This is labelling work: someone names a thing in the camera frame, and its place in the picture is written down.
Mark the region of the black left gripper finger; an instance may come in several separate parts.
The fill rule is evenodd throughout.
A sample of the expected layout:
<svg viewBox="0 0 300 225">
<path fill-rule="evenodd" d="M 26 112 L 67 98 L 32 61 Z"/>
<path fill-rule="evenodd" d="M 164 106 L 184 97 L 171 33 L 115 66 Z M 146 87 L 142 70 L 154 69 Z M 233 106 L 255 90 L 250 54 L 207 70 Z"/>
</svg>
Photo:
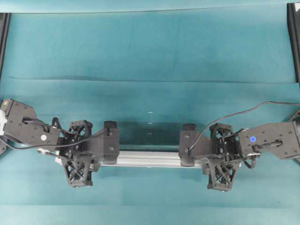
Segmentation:
<svg viewBox="0 0 300 225">
<path fill-rule="evenodd" d="M 69 132 L 74 138 L 88 138 L 92 135 L 92 123 L 86 120 L 77 120 L 70 123 Z"/>
<path fill-rule="evenodd" d="M 69 186 L 73 188 L 92 186 L 90 170 L 91 156 L 81 155 L 74 157 L 72 160 L 62 158 L 61 162 Z"/>
</svg>

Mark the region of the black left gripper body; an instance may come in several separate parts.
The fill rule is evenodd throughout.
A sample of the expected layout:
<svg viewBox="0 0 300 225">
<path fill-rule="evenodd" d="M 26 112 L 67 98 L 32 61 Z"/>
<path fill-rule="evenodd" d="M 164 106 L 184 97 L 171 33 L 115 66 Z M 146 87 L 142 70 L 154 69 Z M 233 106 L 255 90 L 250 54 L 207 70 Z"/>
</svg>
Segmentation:
<svg viewBox="0 0 300 225">
<path fill-rule="evenodd" d="M 91 162 L 93 162 L 92 154 L 88 152 L 88 141 L 91 141 L 91 137 L 88 138 L 74 138 L 71 132 L 61 131 L 58 145 L 64 145 L 64 147 L 56 147 L 56 163 L 62 164 L 62 158 L 73 159 L 74 157 L 81 155 L 91 156 Z"/>
</svg>

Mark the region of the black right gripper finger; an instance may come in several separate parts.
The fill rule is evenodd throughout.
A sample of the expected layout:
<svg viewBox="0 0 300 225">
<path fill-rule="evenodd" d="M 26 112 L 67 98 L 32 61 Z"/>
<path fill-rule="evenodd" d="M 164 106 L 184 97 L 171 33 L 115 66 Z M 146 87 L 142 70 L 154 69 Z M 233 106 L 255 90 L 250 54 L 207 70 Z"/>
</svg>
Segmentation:
<svg viewBox="0 0 300 225">
<path fill-rule="evenodd" d="M 223 163 L 221 161 L 209 161 L 207 172 L 209 181 L 207 189 L 217 191 L 232 190 L 235 177 L 239 169 L 239 164 Z"/>
<path fill-rule="evenodd" d="M 210 137 L 221 138 L 226 135 L 230 135 L 233 132 L 232 125 L 215 123 L 210 126 Z"/>
</svg>

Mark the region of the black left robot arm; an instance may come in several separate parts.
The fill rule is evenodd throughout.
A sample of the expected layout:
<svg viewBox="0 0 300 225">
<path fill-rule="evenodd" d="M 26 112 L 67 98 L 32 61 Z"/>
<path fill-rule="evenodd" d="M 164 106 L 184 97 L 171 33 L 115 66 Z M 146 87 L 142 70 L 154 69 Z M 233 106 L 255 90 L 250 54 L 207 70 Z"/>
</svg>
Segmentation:
<svg viewBox="0 0 300 225">
<path fill-rule="evenodd" d="M 83 141 L 91 136 L 92 124 L 82 120 L 72 122 L 69 129 L 61 127 L 58 118 L 51 124 L 37 118 L 33 107 L 7 99 L 0 107 L 0 136 L 4 143 L 23 144 L 38 153 L 61 161 L 67 182 L 74 188 L 92 186 L 90 164 L 92 156 L 83 153 Z"/>
</svg>

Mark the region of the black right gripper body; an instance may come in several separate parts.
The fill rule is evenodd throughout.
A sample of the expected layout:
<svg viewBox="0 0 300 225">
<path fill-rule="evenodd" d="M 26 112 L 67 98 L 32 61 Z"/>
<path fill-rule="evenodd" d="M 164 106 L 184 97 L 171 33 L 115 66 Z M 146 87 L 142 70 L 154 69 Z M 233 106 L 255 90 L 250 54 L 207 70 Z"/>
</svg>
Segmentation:
<svg viewBox="0 0 300 225">
<path fill-rule="evenodd" d="M 214 153 L 210 158 L 221 159 L 225 162 L 241 159 L 233 131 L 211 131 L 210 137 L 213 142 Z"/>
</svg>

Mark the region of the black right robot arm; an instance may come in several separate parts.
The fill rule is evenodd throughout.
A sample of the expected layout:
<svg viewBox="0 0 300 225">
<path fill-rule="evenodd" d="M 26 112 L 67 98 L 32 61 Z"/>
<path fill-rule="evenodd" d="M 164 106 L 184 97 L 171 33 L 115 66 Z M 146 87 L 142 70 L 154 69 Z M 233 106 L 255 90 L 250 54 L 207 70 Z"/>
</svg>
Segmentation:
<svg viewBox="0 0 300 225">
<path fill-rule="evenodd" d="M 300 156 L 300 120 L 268 123 L 234 132 L 232 126 L 210 126 L 215 155 L 208 159 L 203 172 L 209 176 L 208 189 L 226 192 L 232 189 L 241 164 L 253 169 L 263 152 L 279 159 Z"/>
</svg>

